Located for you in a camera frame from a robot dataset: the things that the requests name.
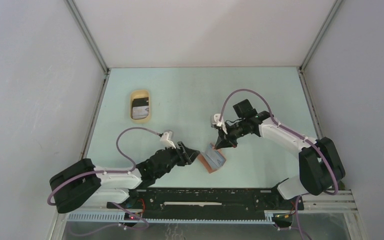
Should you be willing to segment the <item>pink leather card holder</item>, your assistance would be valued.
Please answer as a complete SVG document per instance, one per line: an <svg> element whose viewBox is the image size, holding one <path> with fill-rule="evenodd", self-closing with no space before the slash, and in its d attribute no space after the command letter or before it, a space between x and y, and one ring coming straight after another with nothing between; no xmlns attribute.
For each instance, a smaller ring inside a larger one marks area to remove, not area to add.
<svg viewBox="0 0 384 240"><path fill-rule="evenodd" d="M201 162L209 174L218 171L227 161L221 150L215 149L215 145L213 143L210 143L205 151L198 155L197 159Z"/></svg>

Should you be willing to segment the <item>silver VIP card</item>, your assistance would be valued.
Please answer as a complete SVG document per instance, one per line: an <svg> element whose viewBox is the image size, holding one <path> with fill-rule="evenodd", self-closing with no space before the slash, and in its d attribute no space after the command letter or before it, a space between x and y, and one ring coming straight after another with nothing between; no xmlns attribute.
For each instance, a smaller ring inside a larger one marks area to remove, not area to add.
<svg viewBox="0 0 384 240"><path fill-rule="evenodd" d="M133 120L141 120L145 119L149 116L150 114L150 108L149 106L143 106L143 107L134 107L131 110L131 118Z"/></svg>

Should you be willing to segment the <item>beige oval card tray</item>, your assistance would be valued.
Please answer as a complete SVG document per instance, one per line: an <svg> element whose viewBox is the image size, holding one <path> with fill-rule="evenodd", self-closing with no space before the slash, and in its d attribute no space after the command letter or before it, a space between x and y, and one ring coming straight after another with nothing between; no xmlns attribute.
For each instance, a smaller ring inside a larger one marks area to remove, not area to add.
<svg viewBox="0 0 384 240"><path fill-rule="evenodd" d="M151 119L151 98L146 89L134 90L130 93L130 119L137 124L144 124Z"/></svg>

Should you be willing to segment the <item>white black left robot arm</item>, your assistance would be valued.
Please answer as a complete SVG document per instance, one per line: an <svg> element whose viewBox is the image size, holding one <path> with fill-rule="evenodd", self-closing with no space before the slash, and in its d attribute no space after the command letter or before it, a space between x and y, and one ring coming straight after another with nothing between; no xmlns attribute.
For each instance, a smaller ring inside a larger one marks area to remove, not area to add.
<svg viewBox="0 0 384 240"><path fill-rule="evenodd" d="M109 202L133 208L138 202L136 189L153 185L174 167L191 165L199 155L199 150L186 147L179 141L176 148L156 151L133 170L100 167L90 158L84 158L49 180L49 199L54 200L53 205L60 214L73 212L82 206Z"/></svg>

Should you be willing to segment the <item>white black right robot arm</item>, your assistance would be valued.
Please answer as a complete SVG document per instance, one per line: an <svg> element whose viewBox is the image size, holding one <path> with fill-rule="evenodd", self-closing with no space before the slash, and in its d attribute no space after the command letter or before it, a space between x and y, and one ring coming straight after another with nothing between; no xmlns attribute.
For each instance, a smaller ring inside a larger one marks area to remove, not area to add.
<svg viewBox="0 0 384 240"><path fill-rule="evenodd" d="M271 110L257 112L248 99L233 108L238 117L233 124L224 120L222 112L211 117L212 127L218 131L215 149L235 148L239 138L254 134L284 147L298 160L299 174L273 188L270 201L275 208L284 209L292 198L301 195L338 193L339 181L346 173L330 138L316 139L297 133L277 120Z"/></svg>

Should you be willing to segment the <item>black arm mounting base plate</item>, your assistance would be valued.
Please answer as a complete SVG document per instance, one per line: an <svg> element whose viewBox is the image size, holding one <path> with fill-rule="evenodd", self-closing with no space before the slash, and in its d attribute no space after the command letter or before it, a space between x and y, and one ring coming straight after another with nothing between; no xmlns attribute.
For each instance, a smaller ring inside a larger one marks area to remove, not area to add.
<svg viewBox="0 0 384 240"><path fill-rule="evenodd" d="M270 211L294 214L295 202L269 188L149 187L135 189L134 196L119 205L141 210L149 220L263 221Z"/></svg>

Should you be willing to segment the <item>aluminium frame rail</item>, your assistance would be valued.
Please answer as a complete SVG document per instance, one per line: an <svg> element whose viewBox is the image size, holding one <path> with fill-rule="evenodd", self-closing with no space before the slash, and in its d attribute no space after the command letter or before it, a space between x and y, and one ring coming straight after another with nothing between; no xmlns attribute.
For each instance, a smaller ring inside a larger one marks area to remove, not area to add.
<svg viewBox="0 0 384 240"><path fill-rule="evenodd" d="M305 194L295 201L294 213L298 214L354 214L357 210L354 197L349 190L340 190L336 195L321 193L320 195ZM225 225L280 225L289 220L291 213L280 215L274 211L268 213L265 220L155 220L142 217L139 209L122 210L109 203L107 206L85 206L69 213L60 213L51 230L50 240L60 240L69 222L106 223L107 225L122 226L129 224L225 224Z"/></svg>

